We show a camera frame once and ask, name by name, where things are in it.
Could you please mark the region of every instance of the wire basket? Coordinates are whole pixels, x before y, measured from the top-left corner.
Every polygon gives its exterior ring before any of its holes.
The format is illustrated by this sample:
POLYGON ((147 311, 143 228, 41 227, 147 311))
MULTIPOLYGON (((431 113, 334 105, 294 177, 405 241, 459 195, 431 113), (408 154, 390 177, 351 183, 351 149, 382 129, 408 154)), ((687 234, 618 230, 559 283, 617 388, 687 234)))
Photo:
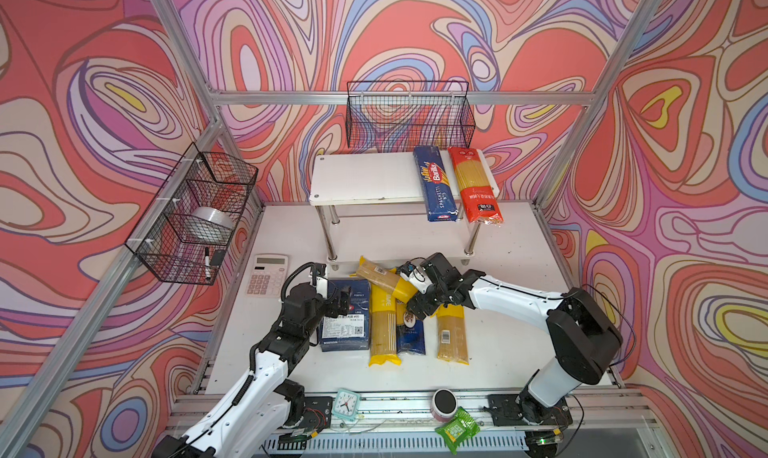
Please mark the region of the wire basket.
POLYGON ((226 153, 198 152, 158 219, 131 250, 160 281, 212 285, 258 171, 226 153), (218 222, 211 221, 211 213, 218 222))
POLYGON ((469 147, 475 117, 462 80, 347 82, 346 140, 354 151, 469 147))

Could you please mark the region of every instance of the alarm clock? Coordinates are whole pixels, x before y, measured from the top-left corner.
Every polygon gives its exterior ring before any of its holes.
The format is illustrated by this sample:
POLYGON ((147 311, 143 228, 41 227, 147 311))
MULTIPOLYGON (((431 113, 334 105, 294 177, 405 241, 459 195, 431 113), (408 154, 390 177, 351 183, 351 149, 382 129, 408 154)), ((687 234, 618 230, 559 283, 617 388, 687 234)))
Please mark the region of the alarm clock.
POLYGON ((357 421, 357 407, 360 405, 360 395, 354 391, 339 388, 333 401, 331 414, 342 421, 357 421))

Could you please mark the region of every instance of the yellow pasta package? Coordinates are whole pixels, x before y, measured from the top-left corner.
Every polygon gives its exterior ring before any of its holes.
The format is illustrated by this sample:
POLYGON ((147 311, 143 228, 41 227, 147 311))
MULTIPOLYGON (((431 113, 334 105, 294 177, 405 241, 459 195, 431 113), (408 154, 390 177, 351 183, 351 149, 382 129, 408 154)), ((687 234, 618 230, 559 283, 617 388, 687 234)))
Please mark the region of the yellow pasta package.
POLYGON ((403 303, 408 303, 408 300, 410 300, 418 291, 415 286, 397 275, 394 269, 384 269, 373 261, 366 260, 362 256, 360 257, 360 266, 357 268, 356 275, 370 281, 371 285, 381 287, 384 291, 403 303))
POLYGON ((397 318, 395 299, 381 287, 371 283, 371 359, 368 366, 391 361, 397 356, 397 318))
POLYGON ((453 162, 469 222, 504 223, 478 151, 474 148, 449 146, 448 154, 453 162))
POLYGON ((438 341, 440 342, 437 358, 469 364, 464 307, 444 305, 437 309, 435 316, 437 317, 438 341))

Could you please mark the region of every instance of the swirly patterned wall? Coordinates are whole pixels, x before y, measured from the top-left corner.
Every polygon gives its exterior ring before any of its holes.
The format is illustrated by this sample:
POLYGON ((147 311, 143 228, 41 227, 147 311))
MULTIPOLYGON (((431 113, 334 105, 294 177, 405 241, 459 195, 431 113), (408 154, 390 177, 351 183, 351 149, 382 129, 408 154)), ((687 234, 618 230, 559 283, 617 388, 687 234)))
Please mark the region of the swirly patterned wall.
MULTIPOLYGON (((174 0, 219 90, 345 90, 465 78, 473 90, 591 90, 638 0, 174 0)), ((266 201, 306 200, 318 153, 347 153, 344 107, 222 110, 266 201)), ((531 199, 578 110, 475 108, 505 199, 531 199)))
MULTIPOLYGON (((205 125, 148 0, 0 0, 0 419, 205 125)), ((26 456, 148 456, 245 218, 215 286, 137 272, 26 456)))
POLYGON ((766 57, 768 0, 665 0, 546 211, 682 456, 768 456, 766 57))

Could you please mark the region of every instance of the green snack package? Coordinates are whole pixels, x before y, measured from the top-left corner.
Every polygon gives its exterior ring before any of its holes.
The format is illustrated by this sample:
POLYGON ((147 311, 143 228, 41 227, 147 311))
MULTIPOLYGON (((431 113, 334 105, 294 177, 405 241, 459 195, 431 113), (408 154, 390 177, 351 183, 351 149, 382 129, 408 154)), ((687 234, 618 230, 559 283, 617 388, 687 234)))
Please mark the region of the green snack package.
POLYGON ((459 407, 453 419, 435 431, 446 441, 451 453, 456 454, 458 445, 480 433, 480 426, 464 408, 459 407))

